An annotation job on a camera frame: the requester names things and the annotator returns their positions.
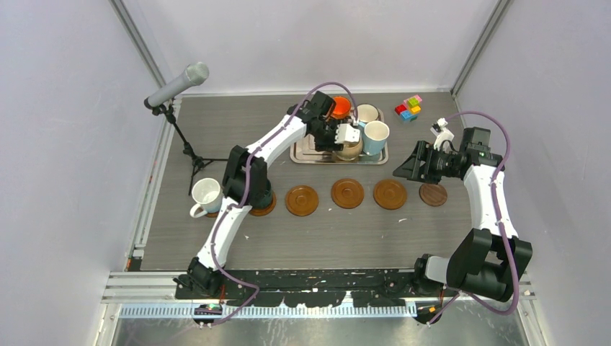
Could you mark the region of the orange mug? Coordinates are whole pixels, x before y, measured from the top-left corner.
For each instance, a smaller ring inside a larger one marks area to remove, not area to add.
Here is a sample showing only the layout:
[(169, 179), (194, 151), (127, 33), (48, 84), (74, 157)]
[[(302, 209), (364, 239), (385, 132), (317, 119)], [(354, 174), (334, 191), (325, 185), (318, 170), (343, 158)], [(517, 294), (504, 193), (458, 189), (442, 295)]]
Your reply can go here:
[(352, 103), (350, 100), (346, 97), (335, 96), (333, 97), (333, 101), (335, 102), (335, 106), (331, 112), (331, 117), (336, 120), (343, 120), (349, 117), (352, 109)]

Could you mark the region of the dark wooden coaster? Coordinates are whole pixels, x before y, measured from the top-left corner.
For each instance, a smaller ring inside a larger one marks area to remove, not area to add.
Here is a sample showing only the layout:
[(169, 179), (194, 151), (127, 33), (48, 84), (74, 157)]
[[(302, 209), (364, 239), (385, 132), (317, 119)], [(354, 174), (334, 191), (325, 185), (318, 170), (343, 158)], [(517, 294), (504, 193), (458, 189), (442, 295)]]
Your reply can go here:
[(448, 194), (442, 185), (425, 183), (419, 188), (419, 197), (423, 203), (432, 207), (439, 207), (447, 202)]

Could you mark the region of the orange brown coaster front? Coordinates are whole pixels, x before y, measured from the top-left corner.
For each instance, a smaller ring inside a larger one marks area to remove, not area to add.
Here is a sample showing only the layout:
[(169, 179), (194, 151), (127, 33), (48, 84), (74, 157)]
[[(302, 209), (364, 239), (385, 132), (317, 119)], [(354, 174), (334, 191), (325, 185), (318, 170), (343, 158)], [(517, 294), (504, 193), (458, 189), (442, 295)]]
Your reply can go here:
[(374, 201), (386, 210), (401, 208), (408, 199), (407, 189), (395, 179), (383, 179), (373, 188)]

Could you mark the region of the metal tray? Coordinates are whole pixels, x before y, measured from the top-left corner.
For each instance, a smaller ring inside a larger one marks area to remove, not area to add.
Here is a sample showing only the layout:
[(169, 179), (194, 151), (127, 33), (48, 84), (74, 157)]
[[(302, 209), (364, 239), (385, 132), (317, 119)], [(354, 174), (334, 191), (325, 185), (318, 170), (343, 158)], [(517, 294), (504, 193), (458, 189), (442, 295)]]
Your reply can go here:
[(388, 161), (388, 142), (383, 149), (374, 156), (368, 156), (364, 151), (351, 161), (341, 160), (332, 151), (316, 151), (315, 139), (308, 135), (290, 147), (290, 158), (297, 164), (356, 164), (356, 165), (381, 165)]

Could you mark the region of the cream white mug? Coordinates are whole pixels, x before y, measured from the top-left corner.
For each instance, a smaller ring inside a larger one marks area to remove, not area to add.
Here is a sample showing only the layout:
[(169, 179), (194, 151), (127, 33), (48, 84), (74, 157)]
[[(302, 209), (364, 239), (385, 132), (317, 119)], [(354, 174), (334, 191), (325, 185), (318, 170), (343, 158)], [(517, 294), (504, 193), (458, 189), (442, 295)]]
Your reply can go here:
[(356, 108), (357, 119), (360, 123), (370, 123), (378, 120), (380, 112), (377, 107), (371, 104), (361, 104)]

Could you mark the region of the beige mug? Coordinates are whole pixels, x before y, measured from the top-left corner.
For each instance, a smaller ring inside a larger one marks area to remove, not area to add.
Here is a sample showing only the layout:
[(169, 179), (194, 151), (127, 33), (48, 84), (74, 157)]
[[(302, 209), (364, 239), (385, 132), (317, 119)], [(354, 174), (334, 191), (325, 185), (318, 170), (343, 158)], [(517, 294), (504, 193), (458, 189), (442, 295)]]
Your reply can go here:
[(334, 155), (342, 161), (354, 161), (362, 153), (362, 140), (358, 142), (344, 142), (343, 149), (334, 151)]

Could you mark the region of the light blue mug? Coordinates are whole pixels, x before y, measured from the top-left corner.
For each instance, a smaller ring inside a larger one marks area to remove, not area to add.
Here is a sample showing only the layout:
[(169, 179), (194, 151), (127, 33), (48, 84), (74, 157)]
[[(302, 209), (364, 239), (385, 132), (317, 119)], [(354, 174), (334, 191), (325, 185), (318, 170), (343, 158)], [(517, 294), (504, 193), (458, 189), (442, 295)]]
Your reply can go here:
[(381, 153), (390, 135), (390, 128), (380, 120), (359, 122), (362, 133), (362, 152), (368, 156)]

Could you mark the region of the dark green mug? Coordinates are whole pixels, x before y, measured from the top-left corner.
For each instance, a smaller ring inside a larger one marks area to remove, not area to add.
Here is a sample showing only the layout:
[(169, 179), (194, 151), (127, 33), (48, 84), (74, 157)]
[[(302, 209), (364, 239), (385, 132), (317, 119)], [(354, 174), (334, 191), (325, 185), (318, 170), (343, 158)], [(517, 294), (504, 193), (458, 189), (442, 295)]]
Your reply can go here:
[(273, 202), (273, 189), (271, 182), (267, 179), (262, 199), (260, 200), (259, 207), (262, 209), (268, 208)]

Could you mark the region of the white blue mug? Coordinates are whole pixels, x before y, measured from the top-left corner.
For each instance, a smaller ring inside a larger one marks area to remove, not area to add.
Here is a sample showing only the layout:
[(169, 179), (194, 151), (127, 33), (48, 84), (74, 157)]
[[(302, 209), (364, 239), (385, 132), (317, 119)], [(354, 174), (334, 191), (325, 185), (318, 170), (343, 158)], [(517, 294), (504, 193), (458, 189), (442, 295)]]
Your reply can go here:
[(220, 210), (223, 194), (220, 183), (213, 178), (197, 181), (191, 191), (195, 204), (189, 211), (192, 218), (200, 218)]

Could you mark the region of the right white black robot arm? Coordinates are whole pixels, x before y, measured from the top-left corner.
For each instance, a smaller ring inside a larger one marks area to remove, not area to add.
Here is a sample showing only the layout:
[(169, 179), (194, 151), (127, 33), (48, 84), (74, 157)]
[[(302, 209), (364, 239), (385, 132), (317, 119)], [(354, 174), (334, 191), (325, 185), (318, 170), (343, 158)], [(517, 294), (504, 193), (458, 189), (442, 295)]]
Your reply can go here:
[(411, 286), (429, 296), (442, 285), (506, 302), (532, 258), (532, 245), (519, 239), (504, 197), (504, 164), (489, 147), (490, 130), (463, 131), (459, 148), (441, 125), (431, 128), (434, 143), (417, 141), (393, 176), (437, 185), (444, 177), (460, 179), (470, 203), (471, 230), (449, 258), (423, 254), (414, 264)]

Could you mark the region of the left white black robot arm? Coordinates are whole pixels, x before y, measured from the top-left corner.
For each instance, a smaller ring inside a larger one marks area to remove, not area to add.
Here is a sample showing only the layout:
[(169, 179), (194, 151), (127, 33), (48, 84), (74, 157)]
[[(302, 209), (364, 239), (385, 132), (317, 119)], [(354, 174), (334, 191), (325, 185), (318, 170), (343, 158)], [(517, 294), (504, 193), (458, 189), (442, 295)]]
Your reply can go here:
[(203, 298), (213, 298), (220, 292), (229, 249), (246, 215), (254, 208), (267, 208), (273, 200), (267, 173), (275, 159), (291, 145), (307, 135), (320, 135), (329, 143), (336, 134), (326, 122), (336, 102), (317, 91), (301, 103), (289, 107), (287, 114), (258, 141), (231, 149), (223, 175), (222, 200), (218, 216), (209, 236), (185, 274), (175, 283)]

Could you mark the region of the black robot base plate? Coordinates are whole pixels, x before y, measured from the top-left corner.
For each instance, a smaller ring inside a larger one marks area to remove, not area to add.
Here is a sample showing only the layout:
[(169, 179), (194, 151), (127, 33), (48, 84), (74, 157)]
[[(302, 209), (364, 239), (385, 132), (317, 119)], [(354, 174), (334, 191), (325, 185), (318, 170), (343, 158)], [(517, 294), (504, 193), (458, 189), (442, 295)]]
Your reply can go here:
[(174, 278), (178, 299), (212, 299), (229, 306), (336, 307), (351, 299), (357, 308), (396, 307), (410, 298), (447, 303), (438, 284), (419, 287), (412, 269), (232, 270), (235, 280), (214, 274), (198, 286), (187, 274)]

